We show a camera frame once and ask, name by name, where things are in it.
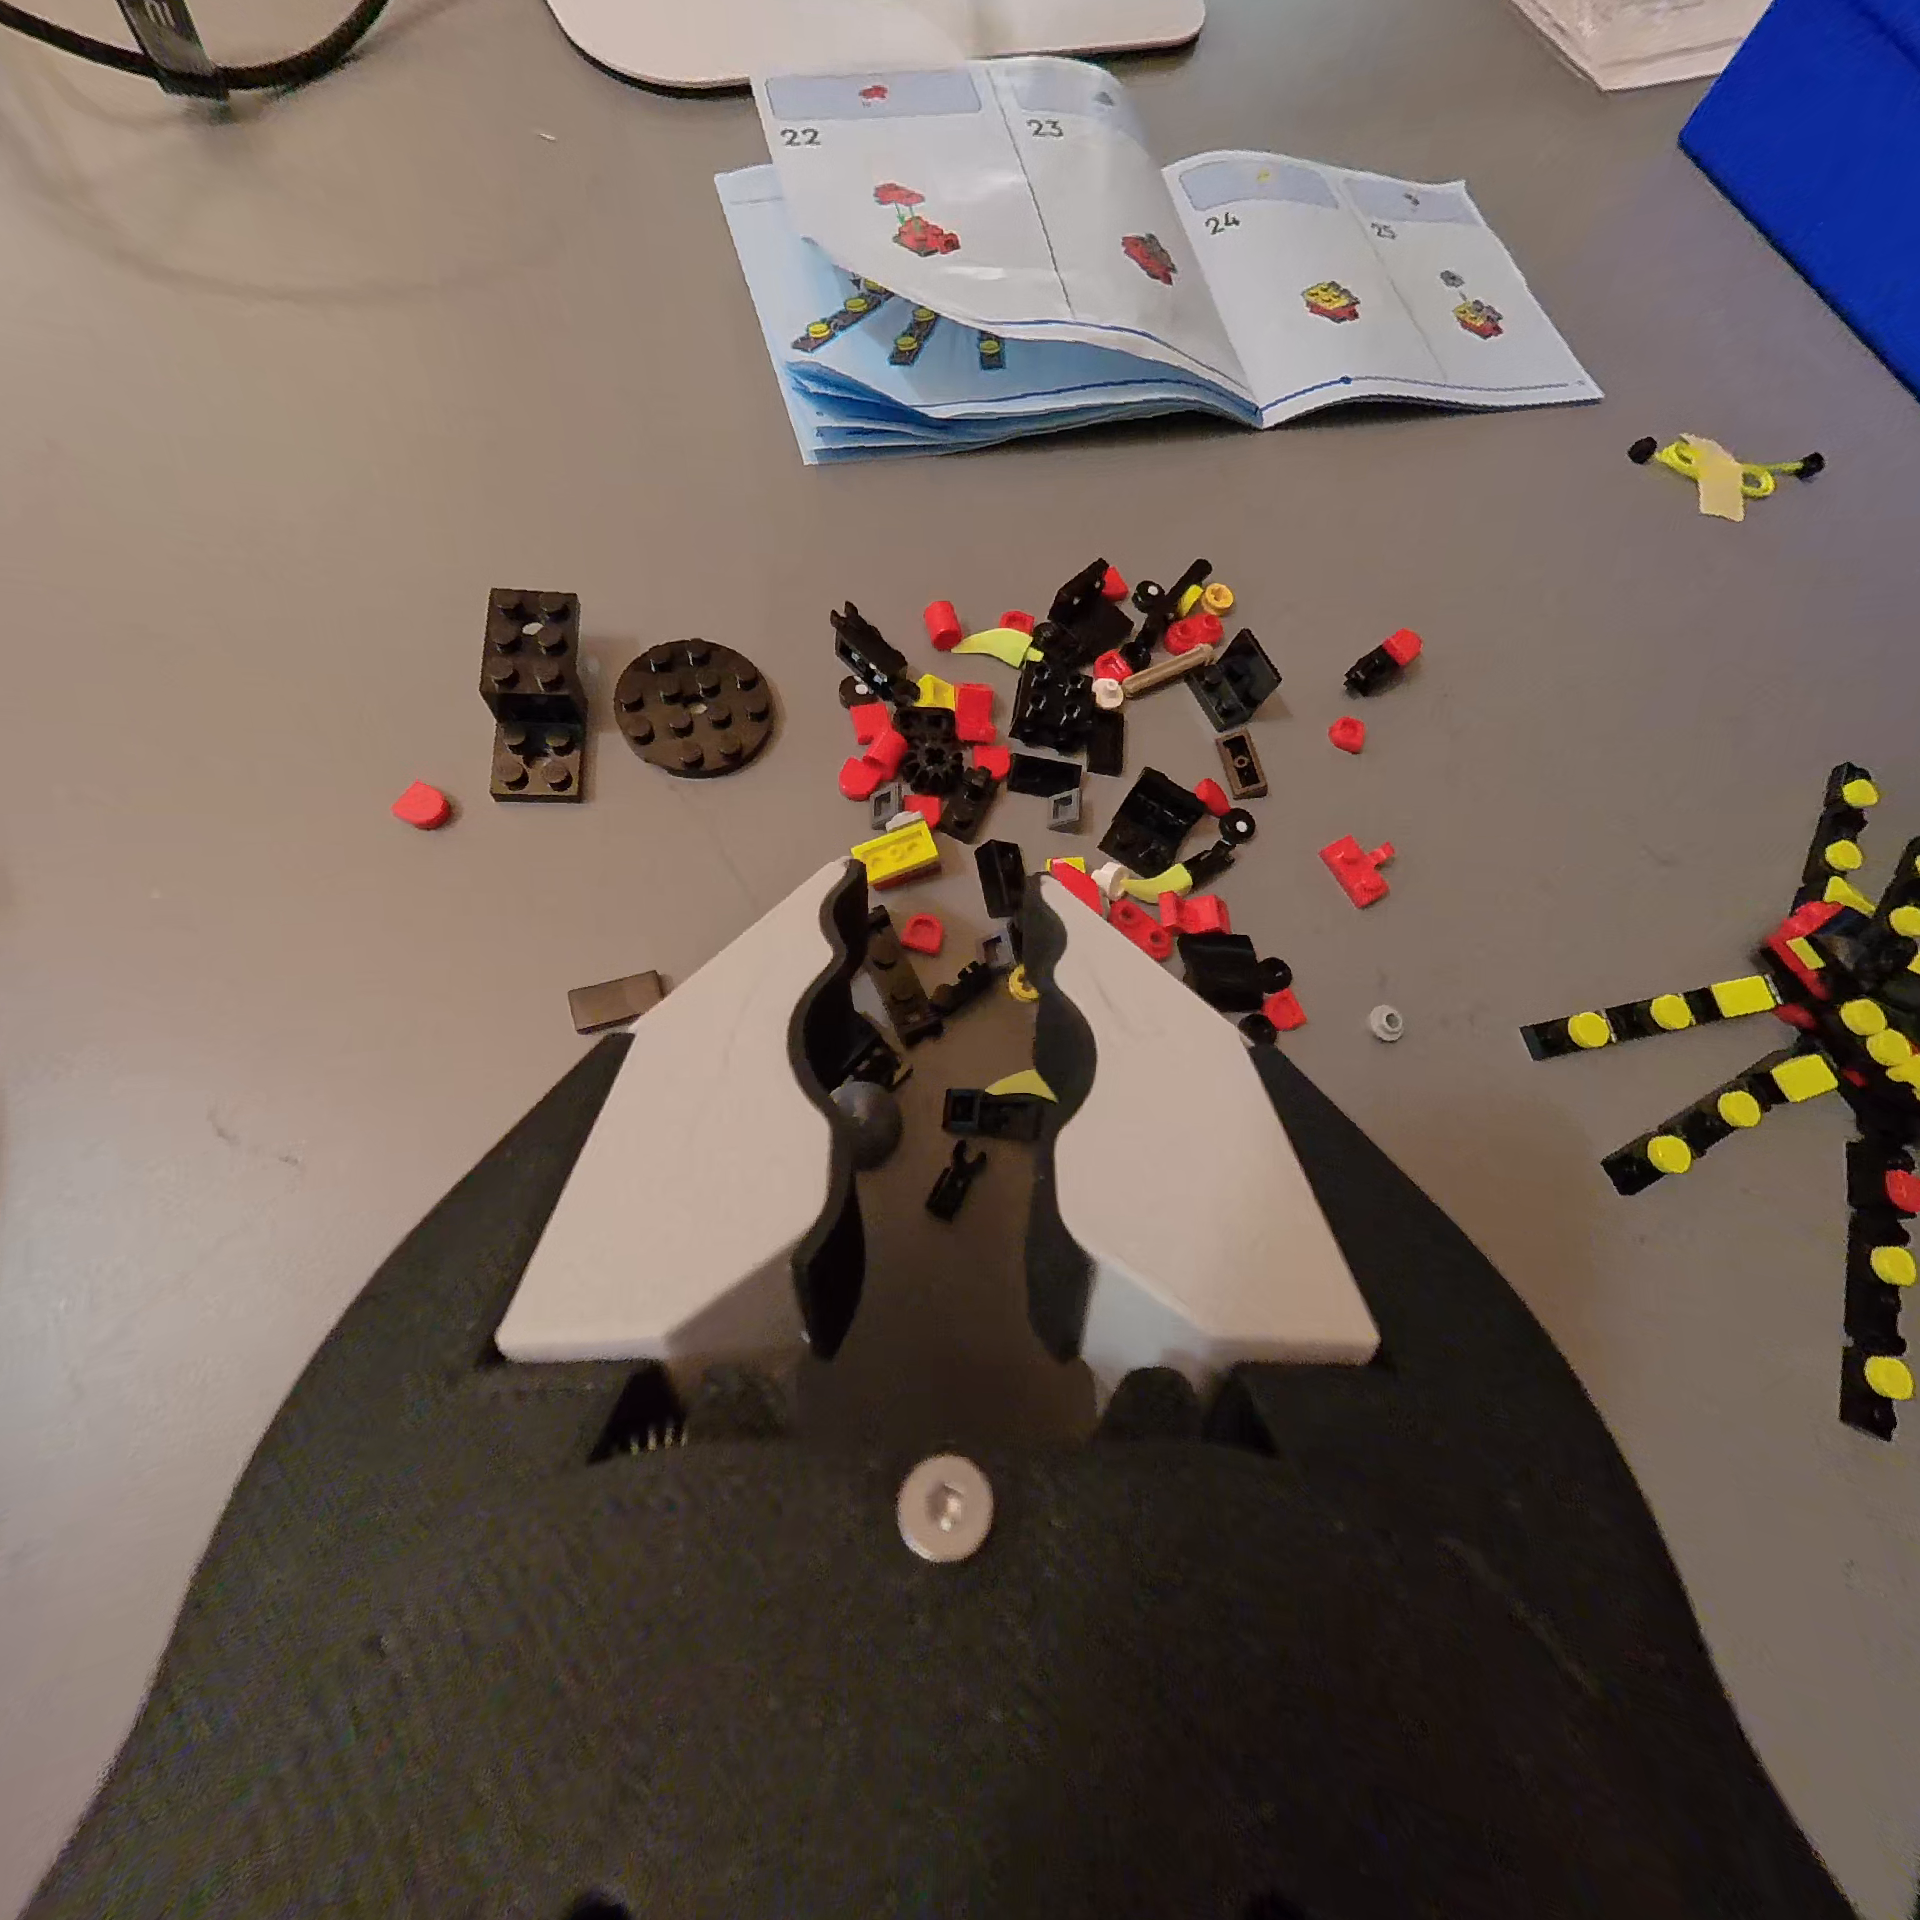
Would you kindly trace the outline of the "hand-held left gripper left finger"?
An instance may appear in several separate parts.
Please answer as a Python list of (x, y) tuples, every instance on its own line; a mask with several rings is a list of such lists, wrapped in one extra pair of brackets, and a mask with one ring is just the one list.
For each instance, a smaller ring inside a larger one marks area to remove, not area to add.
[(700, 1373), (838, 1352), (867, 1247), (830, 1079), (867, 931), (840, 856), (635, 1024), (496, 1325), (503, 1358)]

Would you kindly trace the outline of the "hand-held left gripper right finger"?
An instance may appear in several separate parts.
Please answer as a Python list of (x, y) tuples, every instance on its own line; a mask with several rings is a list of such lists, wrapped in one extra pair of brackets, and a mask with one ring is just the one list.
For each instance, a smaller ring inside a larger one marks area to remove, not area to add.
[(1107, 1399), (1140, 1368), (1351, 1365), (1380, 1335), (1255, 1051), (1056, 878), (1027, 885), (1032, 1064), (1051, 1090), (1027, 1318)]

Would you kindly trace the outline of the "pile of lego pieces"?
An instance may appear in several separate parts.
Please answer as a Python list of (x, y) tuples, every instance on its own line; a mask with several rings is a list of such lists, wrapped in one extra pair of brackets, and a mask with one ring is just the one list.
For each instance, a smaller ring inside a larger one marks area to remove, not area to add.
[[(1174, 959), (1183, 982), (1237, 1021), (1253, 1047), (1273, 1047), (1304, 1024), (1291, 964), (1237, 933), (1221, 878), (1257, 838), (1255, 799), (1269, 781), (1247, 722), (1280, 688), (1280, 671), (1253, 630), (1227, 634), (1231, 590), (1204, 560), (1172, 586), (1128, 586), (1094, 560), (1056, 590), (1047, 615), (1004, 612), (967, 630), (953, 603), (926, 605), (935, 651), (989, 658), (1014, 669), (1001, 704), (992, 686), (918, 671), (854, 603), (830, 612), (832, 648), (846, 667), (840, 707), (854, 751), (840, 794), (871, 813), (849, 856), (871, 893), (932, 878), (948, 848), (973, 855), (983, 911), (993, 923), (979, 956), (926, 990), (911, 956), (937, 956), (943, 920), (875, 904), (867, 968), (903, 1044), (920, 1044), (1004, 988), (1036, 1004), (1021, 959), (1020, 914), (1032, 868), (1011, 838), (985, 837), (1001, 797), (1045, 805), (1051, 832), (1087, 821), (1087, 781), (1123, 779), (1089, 855), (1048, 855), (1040, 872), (1089, 904), (1153, 963)], [(1181, 781), (1145, 766), (1126, 772), (1128, 711), (1156, 691), (1185, 686), (1212, 728), (1217, 778)]]

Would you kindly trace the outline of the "black round lego plate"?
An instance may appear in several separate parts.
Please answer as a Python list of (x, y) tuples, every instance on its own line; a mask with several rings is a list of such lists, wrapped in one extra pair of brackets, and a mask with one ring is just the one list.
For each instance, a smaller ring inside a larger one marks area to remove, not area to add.
[(612, 684), (612, 717), (631, 751), (673, 779), (732, 778), (776, 736), (776, 698), (757, 663), (723, 643), (646, 647)]

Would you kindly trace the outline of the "black lego brick assembly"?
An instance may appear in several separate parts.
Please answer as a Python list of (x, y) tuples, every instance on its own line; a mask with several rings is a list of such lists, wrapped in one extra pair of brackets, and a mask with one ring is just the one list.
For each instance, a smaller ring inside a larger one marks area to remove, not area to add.
[(579, 595), (493, 587), (478, 691), (493, 722), (491, 799), (581, 805), (590, 707)]

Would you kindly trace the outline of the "black yellow lego spider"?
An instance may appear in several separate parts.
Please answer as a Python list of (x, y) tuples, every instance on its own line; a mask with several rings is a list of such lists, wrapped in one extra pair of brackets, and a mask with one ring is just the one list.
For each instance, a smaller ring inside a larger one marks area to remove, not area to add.
[(1915, 1407), (1904, 1307), (1918, 1282), (1918, 845), (1901, 850), (1877, 895), (1861, 890), (1879, 803), (1861, 764), (1830, 767), (1791, 903), (1750, 971), (1526, 1024), (1519, 1037), (1544, 1064), (1748, 1016), (1783, 1027), (1783, 1047), (1620, 1143), (1600, 1167), (1619, 1195), (1637, 1195), (1767, 1116), (1835, 1096), (1854, 1122), (1841, 1155), (1837, 1414), (1886, 1445)]

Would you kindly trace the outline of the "lego instruction booklet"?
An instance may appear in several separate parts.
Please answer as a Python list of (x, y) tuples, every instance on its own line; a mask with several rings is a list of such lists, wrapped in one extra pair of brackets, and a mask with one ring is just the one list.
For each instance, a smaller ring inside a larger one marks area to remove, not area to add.
[(1158, 164), (1053, 55), (782, 74), (713, 180), (805, 464), (1348, 402), (1584, 405), (1465, 183), (1276, 151)]

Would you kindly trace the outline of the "blue plastic bin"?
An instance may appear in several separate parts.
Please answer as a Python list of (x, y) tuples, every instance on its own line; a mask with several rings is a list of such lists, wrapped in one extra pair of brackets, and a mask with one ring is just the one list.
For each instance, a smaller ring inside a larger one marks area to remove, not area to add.
[(1918, 5), (1769, 5), (1677, 146), (1918, 394)]

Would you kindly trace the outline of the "clear plastic bag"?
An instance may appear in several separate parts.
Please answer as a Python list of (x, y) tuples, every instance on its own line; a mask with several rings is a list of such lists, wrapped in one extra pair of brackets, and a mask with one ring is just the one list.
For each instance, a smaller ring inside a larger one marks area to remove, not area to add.
[(1553, 53), (1601, 92), (1713, 79), (1769, 3), (1516, 3)]

